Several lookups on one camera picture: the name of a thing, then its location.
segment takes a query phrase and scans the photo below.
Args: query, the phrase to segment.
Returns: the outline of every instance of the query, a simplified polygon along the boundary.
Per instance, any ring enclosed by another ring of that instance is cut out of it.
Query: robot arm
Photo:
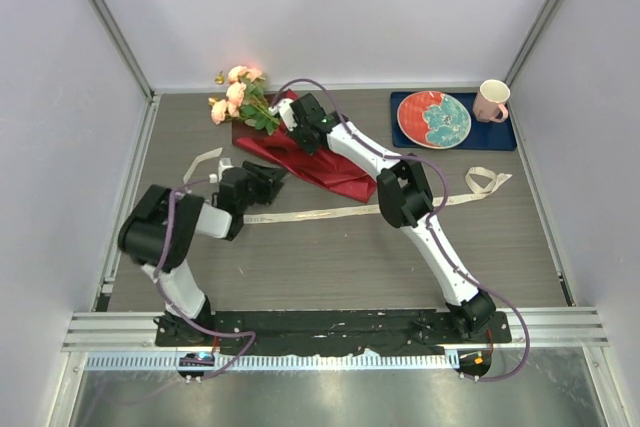
[[[211,304],[196,284],[186,256],[194,234],[233,240],[244,225],[244,213],[254,203],[270,204],[282,187],[284,169],[244,162],[234,167],[220,159],[218,192],[211,204],[203,197],[183,193],[175,204],[168,255],[156,273],[169,223],[171,189],[152,185],[135,206],[118,234],[118,248],[154,283],[165,297],[165,313],[155,320],[161,332],[200,344],[206,336],[189,326],[184,316],[205,329],[213,329]]]
[[[426,217],[433,211],[433,195],[422,165],[418,161],[399,160],[400,155],[369,139],[348,119],[343,123],[337,113],[327,115],[311,94],[295,101],[284,99],[274,110],[282,117],[289,136],[307,153],[313,154],[324,146],[376,179],[380,212],[391,226],[409,237],[431,267],[458,330],[463,335],[481,331],[493,316],[495,304],[486,292],[456,273],[445,257],[446,254],[460,273],[473,279],[442,231],[437,216],[432,215],[427,226]]]

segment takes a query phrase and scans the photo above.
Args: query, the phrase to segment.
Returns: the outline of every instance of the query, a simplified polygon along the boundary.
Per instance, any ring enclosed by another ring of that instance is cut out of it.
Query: red napkin
[[[298,98],[291,91],[285,96],[294,100]],[[232,138],[236,147],[278,164],[302,180],[336,194],[367,202],[376,189],[375,180],[345,157],[324,147],[313,155],[305,153],[286,135],[284,124],[273,135],[268,136],[240,122],[234,122]]]

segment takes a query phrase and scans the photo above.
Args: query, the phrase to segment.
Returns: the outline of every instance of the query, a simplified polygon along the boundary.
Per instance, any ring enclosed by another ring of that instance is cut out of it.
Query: black mounting plate
[[[256,342],[247,355],[344,356],[370,349],[383,356],[434,355],[442,344],[486,344],[487,332],[464,340],[453,328],[449,312],[432,310],[324,310],[216,312],[219,332],[252,330]],[[504,312],[488,324],[494,344],[511,342]],[[211,347],[208,338],[197,346]],[[236,354],[246,338],[220,339],[223,354]],[[173,336],[156,334],[158,347],[196,347]]]

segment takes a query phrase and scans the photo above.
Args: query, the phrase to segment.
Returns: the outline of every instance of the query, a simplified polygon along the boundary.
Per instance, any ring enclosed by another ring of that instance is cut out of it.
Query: decorative plate
[[[450,149],[467,138],[471,116],[455,97],[442,92],[411,94],[398,107],[398,125],[413,142],[430,149]]]

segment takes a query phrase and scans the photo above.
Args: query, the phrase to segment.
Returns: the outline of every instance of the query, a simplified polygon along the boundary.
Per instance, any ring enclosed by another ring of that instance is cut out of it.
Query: pink flower
[[[229,83],[233,84],[238,81],[238,77],[247,73],[247,67],[244,65],[238,65],[229,71]]]
[[[227,89],[227,101],[231,104],[235,104],[236,107],[240,106],[244,100],[245,90],[247,90],[247,86],[242,82],[231,84]]]
[[[211,120],[217,125],[227,116],[227,101],[219,100],[211,107]]]
[[[240,117],[240,106],[232,102],[227,102],[227,109],[231,117]]]
[[[262,77],[262,71],[260,69],[247,69],[246,74],[251,82]]]

